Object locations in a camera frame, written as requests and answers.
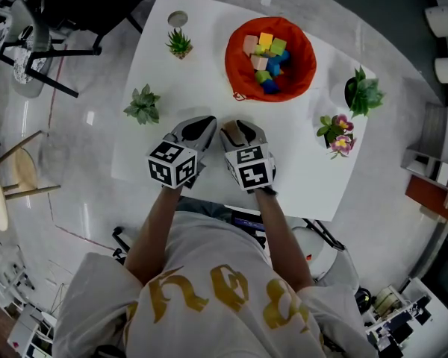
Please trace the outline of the person's left forearm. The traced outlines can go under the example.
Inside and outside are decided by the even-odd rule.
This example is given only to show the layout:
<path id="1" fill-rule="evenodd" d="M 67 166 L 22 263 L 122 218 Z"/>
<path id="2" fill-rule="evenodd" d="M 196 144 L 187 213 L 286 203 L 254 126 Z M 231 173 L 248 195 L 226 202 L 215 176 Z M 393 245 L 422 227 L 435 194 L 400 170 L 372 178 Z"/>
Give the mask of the person's left forearm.
<path id="1" fill-rule="evenodd" d="M 161 189 L 125 258 L 125 268 L 143 286 L 164 268 L 167 240 L 180 196 L 181 188 L 164 186 Z"/>

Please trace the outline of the person's white printed shirt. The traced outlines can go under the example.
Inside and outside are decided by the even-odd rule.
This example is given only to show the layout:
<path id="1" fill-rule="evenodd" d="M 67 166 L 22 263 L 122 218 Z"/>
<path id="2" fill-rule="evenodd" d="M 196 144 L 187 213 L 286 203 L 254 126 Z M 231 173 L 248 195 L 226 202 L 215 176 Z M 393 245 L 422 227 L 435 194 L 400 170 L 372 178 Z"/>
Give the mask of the person's white printed shirt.
<path id="1" fill-rule="evenodd" d="M 163 271 L 140 283 L 114 258 L 89 253 L 63 300 L 53 358 L 378 358 L 352 290 L 299 291 L 242 230 L 175 214 Z"/>

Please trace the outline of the broad-leaf green potted plant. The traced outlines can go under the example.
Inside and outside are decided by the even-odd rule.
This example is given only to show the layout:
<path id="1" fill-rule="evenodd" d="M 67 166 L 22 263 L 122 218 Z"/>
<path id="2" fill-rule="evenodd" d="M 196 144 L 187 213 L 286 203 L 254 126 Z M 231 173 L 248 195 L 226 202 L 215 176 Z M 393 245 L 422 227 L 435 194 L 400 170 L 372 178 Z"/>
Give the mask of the broad-leaf green potted plant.
<path id="1" fill-rule="evenodd" d="M 379 89 L 378 78 L 367 78 L 363 68 L 355 69 L 355 75 L 344 87 L 344 99 L 352 118 L 368 116 L 369 112 L 383 105 L 385 94 Z"/>

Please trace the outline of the white metal frames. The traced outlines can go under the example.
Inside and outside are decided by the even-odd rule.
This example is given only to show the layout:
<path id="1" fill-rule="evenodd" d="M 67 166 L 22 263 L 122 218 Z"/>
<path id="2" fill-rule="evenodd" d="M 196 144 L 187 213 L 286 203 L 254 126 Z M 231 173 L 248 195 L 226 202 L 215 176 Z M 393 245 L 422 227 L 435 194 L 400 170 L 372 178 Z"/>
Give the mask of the white metal frames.
<path id="1" fill-rule="evenodd" d="M 7 343 L 21 358 L 52 358 L 56 318 L 31 302 L 34 290 L 19 246 L 0 242 L 0 308 L 15 320 Z"/>

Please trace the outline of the white equipment shelf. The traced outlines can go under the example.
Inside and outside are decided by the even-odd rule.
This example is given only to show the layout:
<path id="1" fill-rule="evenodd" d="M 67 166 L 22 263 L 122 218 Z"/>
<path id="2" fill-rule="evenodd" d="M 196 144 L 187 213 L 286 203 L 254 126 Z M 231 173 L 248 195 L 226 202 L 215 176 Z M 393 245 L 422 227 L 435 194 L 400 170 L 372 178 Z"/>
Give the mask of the white equipment shelf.
<path id="1" fill-rule="evenodd" d="M 366 334 L 379 358 L 448 358 L 448 291 L 438 294 L 411 278 L 398 292 L 402 307 L 384 317 L 364 314 Z"/>

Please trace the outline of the orange drawstring storage bag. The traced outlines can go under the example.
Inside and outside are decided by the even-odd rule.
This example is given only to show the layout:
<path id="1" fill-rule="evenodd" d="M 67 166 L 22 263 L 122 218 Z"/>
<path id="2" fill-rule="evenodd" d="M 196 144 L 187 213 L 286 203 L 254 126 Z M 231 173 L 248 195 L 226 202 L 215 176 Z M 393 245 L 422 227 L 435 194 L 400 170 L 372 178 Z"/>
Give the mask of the orange drawstring storage bag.
<path id="1" fill-rule="evenodd" d="M 247 35 L 262 33 L 285 41 L 285 50 L 290 53 L 279 74 L 270 79 L 276 88 L 274 91 L 264 82 L 258 82 L 251 57 L 243 50 Z M 225 71 L 236 100 L 283 102 L 308 90 L 317 71 L 317 59 L 310 40 L 297 25 L 281 17 L 261 17 L 245 22 L 230 36 Z"/>

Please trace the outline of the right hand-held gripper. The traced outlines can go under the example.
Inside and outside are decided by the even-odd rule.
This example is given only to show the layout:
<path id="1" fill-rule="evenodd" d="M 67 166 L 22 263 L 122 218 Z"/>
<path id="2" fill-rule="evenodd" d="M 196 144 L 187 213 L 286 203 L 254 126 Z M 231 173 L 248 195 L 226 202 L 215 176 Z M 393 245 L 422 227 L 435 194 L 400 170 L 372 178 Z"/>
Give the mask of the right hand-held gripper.
<path id="1" fill-rule="evenodd" d="M 257 125 L 236 121 L 240 141 L 233 143 L 223 127 L 220 139 L 225 151 L 225 161 L 232 177 L 243 191 L 271 186 L 274 179 L 275 161 L 269 151 L 264 130 Z"/>

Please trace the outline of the pink flower potted plant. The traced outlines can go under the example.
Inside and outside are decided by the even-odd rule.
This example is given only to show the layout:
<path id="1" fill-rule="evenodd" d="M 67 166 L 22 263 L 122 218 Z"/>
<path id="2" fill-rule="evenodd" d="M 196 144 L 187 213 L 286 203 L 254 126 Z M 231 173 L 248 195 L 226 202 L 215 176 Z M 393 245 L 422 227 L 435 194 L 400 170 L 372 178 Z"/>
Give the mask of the pink flower potted plant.
<path id="1" fill-rule="evenodd" d="M 353 133 L 354 124 L 345 114 L 328 115 L 320 117 L 320 126 L 317 129 L 317 138 L 322 138 L 324 146 L 329 151 L 331 159 L 337 157 L 348 158 L 355 147 L 356 137 Z"/>

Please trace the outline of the person's grey trousers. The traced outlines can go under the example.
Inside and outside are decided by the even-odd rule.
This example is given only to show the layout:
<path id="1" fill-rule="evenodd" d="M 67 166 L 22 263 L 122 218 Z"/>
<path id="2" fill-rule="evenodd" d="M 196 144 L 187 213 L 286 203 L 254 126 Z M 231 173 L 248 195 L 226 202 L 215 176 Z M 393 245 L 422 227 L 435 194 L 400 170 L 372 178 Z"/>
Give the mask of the person's grey trousers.
<path id="1" fill-rule="evenodd" d="M 210 201 L 181 196 L 176 211 L 198 213 L 231 224 L 231 209 Z"/>

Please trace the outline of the black screen device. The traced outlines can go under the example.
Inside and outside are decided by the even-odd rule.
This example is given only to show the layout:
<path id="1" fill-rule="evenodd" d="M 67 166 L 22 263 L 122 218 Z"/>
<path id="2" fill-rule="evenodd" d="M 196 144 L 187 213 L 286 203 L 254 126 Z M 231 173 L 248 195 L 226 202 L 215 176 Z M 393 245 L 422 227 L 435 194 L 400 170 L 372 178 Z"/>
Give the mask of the black screen device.
<path id="1" fill-rule="evenodd" d="M 251 213 L 245 213 L 237 210 L 231 211 L 231 223 L 250 233 L 250 232 L 264 232 L 265 227 L 260 215 L 254 215 Z"/>

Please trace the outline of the black folding stand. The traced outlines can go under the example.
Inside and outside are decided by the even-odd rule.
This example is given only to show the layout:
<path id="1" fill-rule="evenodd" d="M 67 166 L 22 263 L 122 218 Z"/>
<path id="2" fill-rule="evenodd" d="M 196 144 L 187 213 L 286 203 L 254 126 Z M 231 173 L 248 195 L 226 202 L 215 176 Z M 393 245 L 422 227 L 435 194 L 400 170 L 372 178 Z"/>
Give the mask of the black folding stand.
<path id="1" fill-rule="evenodd" d="M 307 218 L 302 218 L 304 223 L 306 223 L 306 227 L 313 232 L 317 233 L 325 243 L 327 243 L 331 248 L 344 251 L 346 249 L 345 245 L 339 242 L 333 235 L 329 232 L 326 226 L 319 220 L 310 220 Z"/>

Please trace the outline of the pile of coloured wooden blocks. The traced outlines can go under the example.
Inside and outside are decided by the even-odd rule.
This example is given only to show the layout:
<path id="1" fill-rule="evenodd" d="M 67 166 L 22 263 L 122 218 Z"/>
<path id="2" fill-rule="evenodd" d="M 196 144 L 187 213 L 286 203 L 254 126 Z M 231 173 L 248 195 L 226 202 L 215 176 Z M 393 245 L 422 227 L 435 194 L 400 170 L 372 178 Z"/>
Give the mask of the pile of coloured wooden blocks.
<path id="1" fill-rule="evenodd" d="M 266 70 L 253 69 L 255 80 L 265 94 L 280 92 L 276 78 L 284 74 L 282 66 L 290 59 L 287 42 L 267 32 L 258 36 L 247 34 L 243 40 L 243 52 L 249 60 L 252 54 L 268 58 Z"/>

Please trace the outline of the rust-red cabinet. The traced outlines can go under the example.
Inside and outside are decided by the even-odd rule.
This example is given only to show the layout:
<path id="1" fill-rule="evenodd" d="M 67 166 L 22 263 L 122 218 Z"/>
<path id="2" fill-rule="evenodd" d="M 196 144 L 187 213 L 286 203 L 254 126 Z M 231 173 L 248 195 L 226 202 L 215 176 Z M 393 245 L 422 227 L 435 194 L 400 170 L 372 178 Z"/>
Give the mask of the rust-red cabinet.
<path id="1" fill-rule="evenodd" d="M 428 210 L 448 220 L 448 208 L 444 206 L 448 191 L 422 178 L 412 176 L 405 194 Z"/>

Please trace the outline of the small spiky potted plant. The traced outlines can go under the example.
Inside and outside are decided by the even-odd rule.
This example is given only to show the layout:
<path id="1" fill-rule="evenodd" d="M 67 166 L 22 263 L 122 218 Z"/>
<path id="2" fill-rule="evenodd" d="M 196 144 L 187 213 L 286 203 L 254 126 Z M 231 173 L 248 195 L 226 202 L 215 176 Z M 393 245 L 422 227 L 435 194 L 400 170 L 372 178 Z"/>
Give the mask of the small spiky potted plant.
<path id="1" fill-rule="evenodd" d="M 169 32 L 168 39 L 167 47 L 169 51 L 180 60 L 183 60 L 193 50 L 190 39 L 183 34 L 181 28 L 175 28 Z"/>

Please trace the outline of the white rounded chair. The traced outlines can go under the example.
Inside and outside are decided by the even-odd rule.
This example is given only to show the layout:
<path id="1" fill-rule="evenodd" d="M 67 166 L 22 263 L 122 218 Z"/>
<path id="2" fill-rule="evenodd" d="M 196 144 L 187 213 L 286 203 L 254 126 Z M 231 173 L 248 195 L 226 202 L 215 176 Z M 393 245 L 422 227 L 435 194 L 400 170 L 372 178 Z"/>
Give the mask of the white rounded chair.
<path id="1" fill-rule="evenodd" d="M 333 248 L 309 228 L 294 227 L 292 231 L 318 286 L 348 286 L 353 293 L 357 292 L 358 273 L 346 249 L 340 251 Z"/>

